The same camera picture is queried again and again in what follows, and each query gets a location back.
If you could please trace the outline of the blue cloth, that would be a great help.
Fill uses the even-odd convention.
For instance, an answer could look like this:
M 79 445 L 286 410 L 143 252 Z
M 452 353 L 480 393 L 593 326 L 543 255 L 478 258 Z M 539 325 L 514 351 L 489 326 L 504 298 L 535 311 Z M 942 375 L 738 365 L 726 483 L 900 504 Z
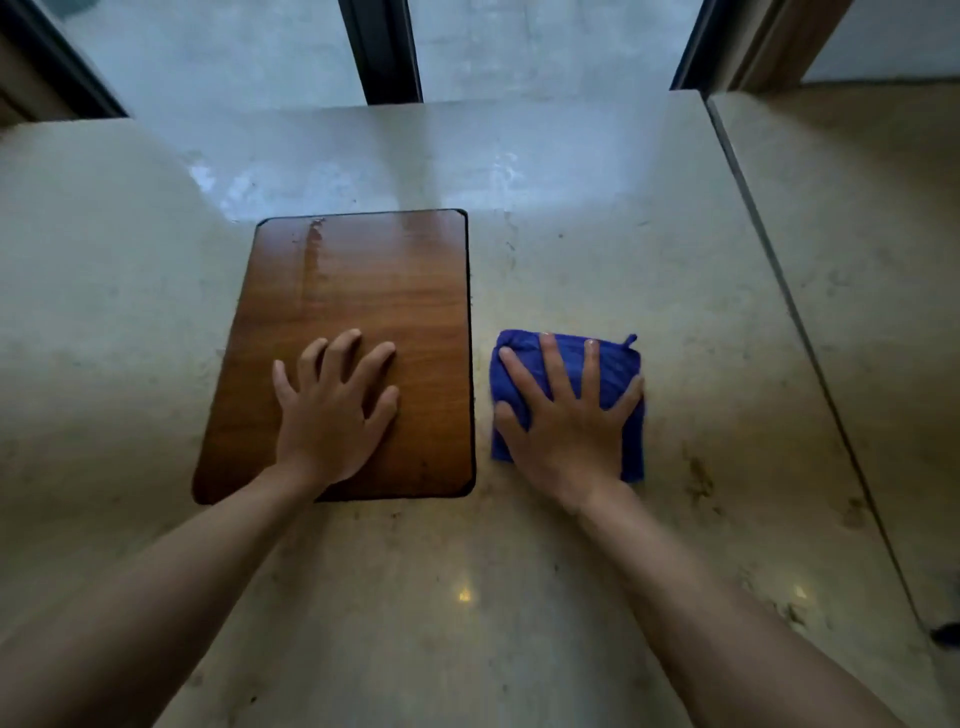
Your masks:
M 540 334 L 533 331 L 508 329 L 499 333 L 488 368 L 488 383 L 491 402 L 506 403 L 515 414 L 524 431 L 528 431 L 532 422 L 531 412 L 521 391 L 512 381 L 506 366 L 499 357 L 502 348 L 513 350 L 519 362 L 530 373 L 537 386 L 547 399 L 552 393 L 546 373 Z M 584 345 L 586 338 L 570 334 L 556 334 L 558 352 L 567 372 L 575 395 L 580 395 L 582 371 L 584 366 Z M 632 380 L 642 373 L 642 356 L 632 346 L 637 340 L 636 334 L 630 334 L 622 343 L 599 340 L 599 403 L 608 410 L 626 393 Z M 621 479 L 627 483 L 637 483 L 644 479 L 643 426 L 645 401 L 642 399 L 633 409 L 622 428 L 622 467 Z

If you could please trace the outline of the person's left hand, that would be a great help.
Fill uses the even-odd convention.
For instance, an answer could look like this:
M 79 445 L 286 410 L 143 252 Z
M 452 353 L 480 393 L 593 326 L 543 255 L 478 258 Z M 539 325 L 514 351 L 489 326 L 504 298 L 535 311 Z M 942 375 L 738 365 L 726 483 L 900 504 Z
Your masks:
M 383 391 L 377 394 L 377 385 L 397 353 L 394 342 L 377 344 L 358 363 L 352 358 L 345 383 L 322 387 L 322 356 L 334 339 L 310 342 L 296 359 L 295 383 L 290 383 L 297 402 L 286 411 L 280 408 L 274 464 L 263 473 L 265 481 L 304 499 L 317 499 L 330 486 L 355 477 L 375 454 L 365 446 L 364 425 Z

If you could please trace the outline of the brown wooden board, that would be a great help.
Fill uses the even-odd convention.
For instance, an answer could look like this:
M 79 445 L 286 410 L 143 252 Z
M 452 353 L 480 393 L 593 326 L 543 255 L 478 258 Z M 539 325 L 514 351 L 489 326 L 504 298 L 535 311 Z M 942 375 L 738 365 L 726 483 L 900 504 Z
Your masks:
M 296 364 L 318 337 L 363 334 L 397 353 L 375 386 L 399 411 L 354 478 L 328 502 L 455 499 L 474 489 L 469 230 L 459 209 L 275 217 L 257 225 L 198 464 L 196 504 L 211 505 L 275 459 L 281 410 L 275 360 Z

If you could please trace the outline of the person's right forearm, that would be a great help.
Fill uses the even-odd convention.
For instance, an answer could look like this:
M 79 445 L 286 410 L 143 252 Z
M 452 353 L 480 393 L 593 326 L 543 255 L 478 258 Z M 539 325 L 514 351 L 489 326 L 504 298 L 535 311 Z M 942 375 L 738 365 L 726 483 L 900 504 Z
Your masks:
M 638 622 L 697 728 L 907 728 L 880 698 L 714 572 L 616 478 L 571 511 L 618 566 Z

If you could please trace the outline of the person's right hand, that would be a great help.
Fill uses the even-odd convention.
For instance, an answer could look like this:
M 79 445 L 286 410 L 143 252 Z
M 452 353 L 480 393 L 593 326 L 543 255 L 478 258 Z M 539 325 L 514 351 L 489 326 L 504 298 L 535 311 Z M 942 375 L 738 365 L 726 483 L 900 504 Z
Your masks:
M 528 453 L 513 462 L 522 476 L 572 515 L 594 492 L 620 485 L 623 425 L 611 425 L 599 402 L 598 341 L 584 342 L 581 393 L 571 402 L 547 398 L 509 347 L 499 358 L 532 417 Z

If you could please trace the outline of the person's left forearm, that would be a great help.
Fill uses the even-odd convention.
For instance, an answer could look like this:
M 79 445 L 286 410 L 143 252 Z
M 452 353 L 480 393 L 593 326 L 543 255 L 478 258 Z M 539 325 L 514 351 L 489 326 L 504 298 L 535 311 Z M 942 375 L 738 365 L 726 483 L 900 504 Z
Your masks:
M 0 646 L 0 728 L 151 728 L 283 533 L 333 482 L 294 458 Z

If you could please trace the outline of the brown wooden door frame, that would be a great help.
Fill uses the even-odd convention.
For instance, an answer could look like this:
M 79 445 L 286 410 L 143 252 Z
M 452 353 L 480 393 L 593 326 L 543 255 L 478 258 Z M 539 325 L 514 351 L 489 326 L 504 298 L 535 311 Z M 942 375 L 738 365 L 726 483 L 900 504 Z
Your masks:
M 798 88 L 854 1 L 734 0 L 707 62 L 703 93 Z

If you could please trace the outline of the black window frame bar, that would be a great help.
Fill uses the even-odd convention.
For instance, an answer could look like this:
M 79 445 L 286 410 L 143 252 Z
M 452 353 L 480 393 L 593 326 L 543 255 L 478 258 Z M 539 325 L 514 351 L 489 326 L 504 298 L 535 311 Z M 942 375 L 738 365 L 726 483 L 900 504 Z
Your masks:
M 0 36 L 77 118 L 130 117 L 114 91 L 68 39 L 44 0 L 0 0 Z
M 369 106 L 424 102 L 408 0 L 338 0 Z
M 713 73 L 728 5 L 729 0 L 702 0 L 671 80 L 670 91 L 703 91 Z

